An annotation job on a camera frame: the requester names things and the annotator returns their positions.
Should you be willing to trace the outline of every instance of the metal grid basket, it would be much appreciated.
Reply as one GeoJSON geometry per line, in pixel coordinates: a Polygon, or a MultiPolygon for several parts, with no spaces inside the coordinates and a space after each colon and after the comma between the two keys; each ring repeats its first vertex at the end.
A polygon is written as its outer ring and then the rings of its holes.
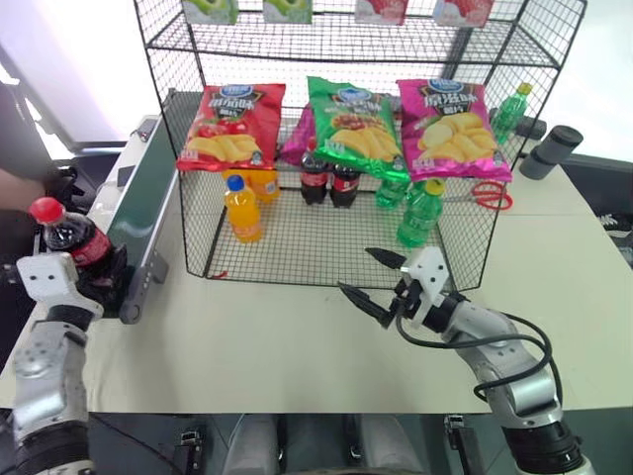
{"type": "MultiPolygon", "coordinates": [[[[189,25],[180,0],[135,0],[156,94],[176,154],[183,146],[206,84],[287,84],[280,143],[308,103],[306,76],[352,82],[398,94],[396,79],[444,77],[486,85],[489,108],[521,82],[533,89],[526,115],[538,118],[565,63],[586,8],[584,0],[497,0],[481,29],[437,26],[435,0],[410,0],[401,27],[354,22],[354,0],[315,0],[311,25],[267,24],[261,0],[239,0],[234,26],[189,25]]],[[[502,152],[514,163],[525,143],[502,152]]],[[[349,210],[307,206],[299,176],[280,172],[281,198],[262,205],[265,236],[240,244],[226,222],[225,185],[217,174],[180,175],[187,269],[206,278],[392,288],[395,271],[364,254],[366,246],[407,252],[395,239],[402,210],[374,205],[379,183],[364,176],[349,210]]],[[[447,197],[466,195],[474,181],[449,179],[447,197]]],[[[443,248],[453,287],[481,284],[497,212],[446,202],[430,243],[443,248]]]]}

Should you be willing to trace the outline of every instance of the green chip bag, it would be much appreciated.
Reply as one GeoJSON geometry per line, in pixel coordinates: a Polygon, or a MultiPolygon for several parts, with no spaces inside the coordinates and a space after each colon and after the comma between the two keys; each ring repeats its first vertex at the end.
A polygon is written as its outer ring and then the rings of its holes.
{"type": "Polygon", "coordinates": [[[409,181],[396,139],[392,107],[384,94],[349,83],[308,78],[315,113],[315,155],[392,181],[409,181]]]}

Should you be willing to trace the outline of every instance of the scissors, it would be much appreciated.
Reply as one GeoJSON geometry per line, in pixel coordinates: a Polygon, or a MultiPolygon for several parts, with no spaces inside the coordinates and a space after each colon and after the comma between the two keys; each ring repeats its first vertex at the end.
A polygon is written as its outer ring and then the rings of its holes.
{"type": "Polygon", "coordinates": [[[482,181],[473,186],[466,196],[444,199],[447,203],[463,201],[474,201],[479,206],[495,211],[509,210],[514,204],[512,197],[505,191],[505,186],[496,181],[482,181]]]}

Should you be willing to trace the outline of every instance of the red chip bag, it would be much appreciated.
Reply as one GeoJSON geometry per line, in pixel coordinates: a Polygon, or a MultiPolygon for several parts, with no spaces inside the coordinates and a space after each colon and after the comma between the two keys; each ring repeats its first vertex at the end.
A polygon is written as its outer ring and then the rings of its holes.
{"type": "Polygon", "coordinates": [[[179,170],[273,168],[285,84],[205,86],[179,170]]]}

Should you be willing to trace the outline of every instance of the white table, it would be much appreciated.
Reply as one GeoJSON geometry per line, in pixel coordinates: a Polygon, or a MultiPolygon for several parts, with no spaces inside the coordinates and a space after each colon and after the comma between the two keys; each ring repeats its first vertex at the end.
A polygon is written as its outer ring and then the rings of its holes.
{"type": "MultiPolygon", "coordinates": [[[[139,153],[136,141],[120,161],[139,153]]],[[[562,169],[543,181],[517,172],[509,192],[515,205],[498,218],[482,287],[469,298],[546,331],[567,409],[633,405],[633,272],[562,169]]],[[[187,274],[179,212],[176,196],[158,244],[171,268],[164,285],[150,288],[141,322],[90,328],[91,411],[489,410],[473,396],[475,378],[456,353],[405,343],[337,289],[187,274]]],[[[31,322],[43,315],[37,307],[31,322]]],[[[0,406],[10,407],[14,394],[8,364],[0,406]]]]}

